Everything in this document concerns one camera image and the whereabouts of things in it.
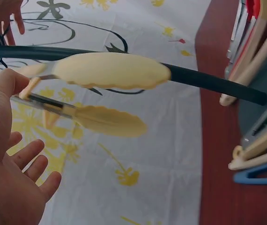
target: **yellow utensil handle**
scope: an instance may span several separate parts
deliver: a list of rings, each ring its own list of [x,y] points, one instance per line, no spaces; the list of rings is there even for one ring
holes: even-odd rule
[[[147,125],[139,117],[104,106],[65,106],[62,113],[71,116],[83,127],[106,135],[138,137],[147,131]]]
[[[170,70],[143,56],[93,52],[56,61],[52,74],[84,88],[153,89],[168,81]]]

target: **yellow silicone tongs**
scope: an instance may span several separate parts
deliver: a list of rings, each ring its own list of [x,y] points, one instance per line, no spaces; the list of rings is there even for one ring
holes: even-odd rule
[[[147,131],[139,117],[104,106],[76,107],[31,93],[41,80],[61,79],[84,88],[140,88],[149,90],[168,81],[170,70],[153,59],[114,52],[76,54],[62,60],[16,70],[31,78],[29,85],[12,100],[43,109],[43,124],[51,128],[60,116],[106,135],[136,137]]]

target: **floral tablecloth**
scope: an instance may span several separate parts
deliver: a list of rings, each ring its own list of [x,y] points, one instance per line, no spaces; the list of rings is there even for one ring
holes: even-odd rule
[[[197,70],[194,40],[209,0],[27,0],[26,32],[17,45],[123,52]],[[4,59],[10,68],[40,63]],[[34,92],[75,105],[104,105],[138,115],[148,125],[139,138],[96,134],[60,119],[51,130],[42,112],[12,102],[13,130],[23,141],[45,142],[52,171],[63,175],[41,225],[198,224],[202,137],[198,88],[168,82],[154,90],[103,96],[62,81],[43,81]]]

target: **black vine pattern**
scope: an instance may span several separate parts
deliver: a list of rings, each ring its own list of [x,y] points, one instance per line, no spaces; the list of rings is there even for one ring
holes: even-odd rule
[[[49,12],[52,13],[53,17],[56,19],[62,19],[63,16],[60,14],[60,8],[70,9],[70,6],[66,3],[53,3],[53,0],[49,0],[49,3],[45,1],[37,1],[37,4],[47,8],[44,12],[42,12],[37,20],[43,19]]]
[[[42,1],[39,1],[39,5],[43,5],[43,6],[48,6],[48,9],[47,9],[47,13],[49,11],[51,11],[52,9],[55,11],[55,8],[51,8],[49,7],[51,4],[53,4],[53,0],[50,0],[50,4],[46,3],[46,2],[42,2]],[[57,4],[53,4],[55,5],[56,7],[62,7],[60,5],[60,3],[57,3]],[[125,39],[120,36],[118,33],[112,31],[112,30],[107,30],[107,29],[104,29],[104,28],[100,28],[100,27],[97,27],[97,26],[93,26],[93,25],[90,25],[90,24],[86,24],[86,23],[80,23],[80,22],[75,22],[75,21],[68,21],[68,20],[61,20],[61,19],[26,19],[24,18],[24,15],[28,15],[28,14],[39,14],[39,17],[41,16],[41,12],[27,12],[27,13],[22,13],[23,15],[23,21],[25,23],[30,23],[30,24],[33,24],[33,25],[36,25],[37,27],[36,28],[33,28],[33,29],[29,29],[28,31],[34,31],[34,30],[48,30],[49,29],[49,24],[50,23],[56,23],[56,24],[59,24],[61,26],[64,26],[66,28],[68,28],[70,31],[71,31],[71,35],[63,40],[63,41],[59,41],[59,42],[51,42],[51,43],[45,43],[45,44],[39,44],[39,46],[47,46],[47,45],[53,45],[53,44],[59,44],[59,43],[65,43],[65,42],[68,42],[72,39],[75,38],[76,36],[76,32],[74,29],[72,29],[68,23],[75,23],[75,24],[78,24],[78,25],[82,25],[82,26],[89,26],[89,27],[92,27],[92,28],[95,28],[95,29],[98,29],[98,30],[103,30],[105,32],[110,32],[112,33],[113,35],[115,35],[116,37],[118,37],[122,44],[123,44],[123,48],[119,48],[119,47],[116,47],[113,43],[110,43],[111,46],[106,46],[105,45],[105,48],[107,49],[108,52],[115,52],[115,53],[128,53],[128,45],[127,45],[127,42],[125,41]],[[0,64],[0,69],[4,69],[3,67],[7,68],[7,65],[3,62],[3,60],[1,59],[1,63],[3,64],[3,66],[1,66]],[[21,66],[25,66],[27,65],[26,62],[23,62],[23,61],[8,61],[7,62],[8,66],[10,67],[21,67]],[[99,94],[99,95],[102,95],[102,93],[99,91],[99,90],[96,90],[96,89],[90,89],[91,91]],[[114,89],[105,89],[106,91],[110,91],[110,92],[114,92],[114,93],[118,93],[118,94],[126,94],[126,95],[135,95],[135,94],[140,94],[142,92],[144,92],[145,90],[139,90],[139,91],[135,91],[135,92],[125,92],[125,91],[119,91],[119,90],[114,90]]]

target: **yellow flower print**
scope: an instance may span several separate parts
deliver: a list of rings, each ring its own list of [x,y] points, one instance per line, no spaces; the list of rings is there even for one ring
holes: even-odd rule
[[[107,0],[96,0],[99,7],[102,7],[104,11],[108,10],[110,6],[107,4]]]
[[[74,91],[68,89],[68,88],[62,88],[62,91],[58,92],[58,95],[60,96],[60,99],[63,102],[71,102],[75,98]]]
[[[77,154],[78,146],[77,144],[66,144],[64,149],[66,149],[67,159],[77,163],[77,160],[80,158],[80,155]]]
[[[41,90],[39,94],[44,97],[51,98],[54,96],[54,90],[50,90],[49,87],[46,87],[44,90]]]
[[[139,223],[137,223],[137,222],[134,222],[133,220],[128,219],[128,218],[126,218],[126,217],[121,217],[121,219],[123,219],[123,220],[129,222],[130,224],[134,224],[134,225],[142,225],[142,224],[139,224]],[[150,221],[147,221],[147,222],[146,222],[146,225],[162,225],[162,222],[159,221],[159,222],[156,222],[156,223],[152,223],[152,222],[150,222]]]
[[[173,37],[173,31],[175,30],[175,28],[165,27],[165,26],[163,26],[157,22],[156,22],[156,24],[164,28],[164,31],[162,33],[163,35],[168,36],[168,37]]]
[[[94,9],[94,0],[82,0],[82,2],[80,3],[80,5],[86,5],[86,7],[88,8],[89,6],[92,6],[92,8]]]
[[[115,4],[118,2],[118,0],[96,0],[96,2],[98,3],[98,6],[101,7],[103,9],[103,11],[107,11],[110,8],[110,5],[108,4]],[[92,9],[94,9],[94,0],[82,0],[82,2],[80,3],[80,5],[86,5],[86,7],[91,6]]]
[[[103,148],[103,150],[106,151],[106,153],[112,157],[116,161],[116,163],[119,165],[122,171],[116,170],[115,173],[118,175],[119,184],[124,186],[133,186],[138,182],[140,173],[138,171],[133,171],[131,167],[129,167],[127,170],[124,168],[124,166],[116,159],[116,157],[108,150],[106,149],[102,144],[99,143],[99,146]]]
[[[193,56],[192,54],[190,54],[188,51],[186,51],[186,50],[182,50],[181,52],[180,52],[183,56]]]
[[[160,7],[164,4],[165,0],[152,0],[151,4],[155,7]]]
[[[74,98],[68,90],[62,89],[61,93],[65,93],[64,97],[67,97],[68,100]],[[55,95],[55,90],[46,87],[39,94],[51,98]],[[16,153],[31,141],[39,138],[45,143],[42,154],[49,161],[45,174],[50,174],[53,171],[62,172],[66,159],[77,162],[79,155],[76,152],[82,145],[82,142],[78,143],[78,141],[83,138],[83,129],[80,125],[73,122],[71,129],[54,125],[52,129],[47,130],[42,124],[42,110],[17,103],[12,103],[12,114],[12,131],[21,132],[23,140],[8,151],[9,155]],[[42,184],[46,177],[42,175],[37,184]]]

